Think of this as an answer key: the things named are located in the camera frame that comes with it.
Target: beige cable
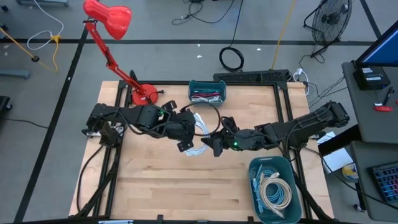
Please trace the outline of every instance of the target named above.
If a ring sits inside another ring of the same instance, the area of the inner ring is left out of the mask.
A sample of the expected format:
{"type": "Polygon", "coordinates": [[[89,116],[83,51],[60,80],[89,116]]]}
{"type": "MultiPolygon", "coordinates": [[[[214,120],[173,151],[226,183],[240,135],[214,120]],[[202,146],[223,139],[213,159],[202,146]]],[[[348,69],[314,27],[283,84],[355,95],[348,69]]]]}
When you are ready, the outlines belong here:
{"type": "Polygon", "coordinates": [[[285,209],[292,201],[292,189],[290,188],[289,184],[286,181],[278,178],[278,176],[279,176],[278,172],[273,173],[270,177],[264,177],[264,173],[262,173],[260,176],[259,193],[260,193],[260,198],[264,203],[264,205],[266,205],[269,209],[271,209],[275,214],[277,214],[281,218],[285,218],[284,214],[280,211],[285,209]],[[280,187],[282,187],[284,190],[284,199],[282,203],[279,205],[274,205],[267,198],[266,191],[268,185],[270,184],[277,184],[280,187]]]}

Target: gray desk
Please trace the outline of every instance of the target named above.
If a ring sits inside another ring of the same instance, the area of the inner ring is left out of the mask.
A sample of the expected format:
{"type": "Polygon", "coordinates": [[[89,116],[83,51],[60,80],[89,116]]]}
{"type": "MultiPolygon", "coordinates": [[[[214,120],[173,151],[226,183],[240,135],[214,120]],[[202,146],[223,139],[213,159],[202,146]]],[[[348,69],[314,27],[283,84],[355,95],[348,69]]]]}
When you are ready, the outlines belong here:
{"type": "MultiPolygon", "coordinates": [[[[398,69],[384,69],[391,81],[390,86],[396,89],[396,93],[391,96],[387,104],[393,110],[385,113],[374,110],[374,104],[379,102],[374,90],[362,91],[359,89],[353,76],[355,72],[353,64],[343,63],[342,67],[358,124],[337,135],[331,141],[321,144],[320,152],[322,154],[331,153],[349,145],[354,140],[398,144],[398,105],[396,103],[398,100],[398,69]]],[[[390,86],[377,91],[382,101],[390,86]]]]}
{"type": "MultiPolygon", "coordinates": [[[[358,170],[361,190],[382,200],[369,175],[368,168],[398,161],[398,145],[353,141],[349,148],[358,170]]],[[[397,210],[367,197],[363,197],[363,199],[371,219],[384,222],[398,221],[397,210]]]]}

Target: red desk lamp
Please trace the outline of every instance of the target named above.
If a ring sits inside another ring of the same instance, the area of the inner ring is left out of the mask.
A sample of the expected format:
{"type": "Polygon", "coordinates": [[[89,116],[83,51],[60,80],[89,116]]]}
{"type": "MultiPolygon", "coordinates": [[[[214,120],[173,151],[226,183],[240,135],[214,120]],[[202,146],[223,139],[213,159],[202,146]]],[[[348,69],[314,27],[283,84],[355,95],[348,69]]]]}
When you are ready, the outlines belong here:
{"type": "Polygon", "coordinates": [[[146,105],[149,102],[156,103],[158,99],[156,88],[150,84],[141,85],[137,80],[120,70],[119,65],[96,30],[96,23],[100,21],[115,40],[120,40],[126,34],[129,27],[132,14],[131,10],[125,6],[107,7],[96,0],[86,0],[83,8],[86,14],[94,19],[85,21],[85,25],[88,32],[93,36],[95,43],[106,57],[107,68],[119,75],[127,84],[135,89],[132,93],[133,103],[136,105],[146,105]]]}

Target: electric fan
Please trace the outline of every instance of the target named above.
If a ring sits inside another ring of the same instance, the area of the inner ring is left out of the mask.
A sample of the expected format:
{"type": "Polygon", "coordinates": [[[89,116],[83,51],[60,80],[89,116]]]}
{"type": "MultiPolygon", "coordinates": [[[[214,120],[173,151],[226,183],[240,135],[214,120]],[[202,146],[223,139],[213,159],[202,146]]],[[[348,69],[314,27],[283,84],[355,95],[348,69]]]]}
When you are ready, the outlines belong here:
{"type": "Polygon", "coordinates": [[[304,20],[304,27],[312,30],[312,37],[315,44],[323,48],[311,54],[311,57],[323,52],[330,45],[340,41],[340,36],[347,27],[351,17],[352,0],[322,0],[319,6],[304,20]],[[312,16],[312,26],[306,21],[312,16]]]}

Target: white paper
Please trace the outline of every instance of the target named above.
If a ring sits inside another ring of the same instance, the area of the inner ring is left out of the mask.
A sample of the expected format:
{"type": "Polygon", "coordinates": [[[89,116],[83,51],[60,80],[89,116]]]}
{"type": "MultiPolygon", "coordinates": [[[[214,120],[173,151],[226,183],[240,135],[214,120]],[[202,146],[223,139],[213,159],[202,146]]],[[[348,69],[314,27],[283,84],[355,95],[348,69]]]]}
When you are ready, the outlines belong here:
{"type": "MultiPolygon", "coordinates": [[[[329,132],[325,136],[317,140],[317,143],[321,144],[335,136],[336,134],[333,131],[329,132]]],[[[349,156],[349,154],[347,153],[345,148],[341,148],[335,152],[332,152],[331,154],[323,156],[323,160],[322,160],[322,165],[325,168],[326,173],[328,174],[330,172],[336,171],[354,162],[351,156],[349,156]]]]}

